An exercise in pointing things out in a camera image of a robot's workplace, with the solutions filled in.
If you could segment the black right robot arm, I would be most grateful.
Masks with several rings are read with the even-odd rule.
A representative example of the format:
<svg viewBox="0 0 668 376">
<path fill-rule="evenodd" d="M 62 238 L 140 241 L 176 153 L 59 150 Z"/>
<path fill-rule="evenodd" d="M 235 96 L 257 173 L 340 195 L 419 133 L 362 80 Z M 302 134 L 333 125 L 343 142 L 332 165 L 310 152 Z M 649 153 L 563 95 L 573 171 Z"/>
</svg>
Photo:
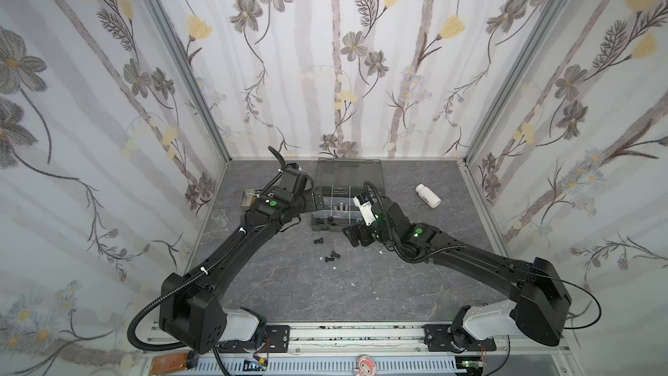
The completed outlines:
<svg viewBox="0 0 668 376">
<path fill-rule="evenodd" d="M 505 299 L 487 306 L 463 306 L 438 344 L 452 353 L 478 351 L 501 336 L 522 335 L 542 346 L 558 346 L 572 297 L 546 259 L 511 259 L 468 245 L 435 226 L 412 223 L 400 212 L 373 210 L 347 226 L 354 246 L 381 242 L 411 264 L 450 268 L 487 285 Z"/>
</svg>

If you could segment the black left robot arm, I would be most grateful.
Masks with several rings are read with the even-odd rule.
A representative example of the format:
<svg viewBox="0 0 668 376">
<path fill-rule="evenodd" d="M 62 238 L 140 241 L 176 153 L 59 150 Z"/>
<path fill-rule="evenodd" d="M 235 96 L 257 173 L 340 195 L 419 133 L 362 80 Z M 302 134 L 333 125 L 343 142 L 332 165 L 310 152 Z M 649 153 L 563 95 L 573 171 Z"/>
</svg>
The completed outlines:
<svg viewBox="0 0 668 376">
<path fill-rule="evenodd" d="M 282 169 L 278 182 L 264 190 L 243 214 L 239 227 L 191 271 L 166 278 L 158 325 L 175 342 L 168 348 L 189 347 L 204 354 L 220 344 L 262 348 L 266 318 L 240 307 L 225 309 L 221 299 L 253 255 L 271 238 L 317 207 L 314 182 L 295 163 Z"/>
</svg>

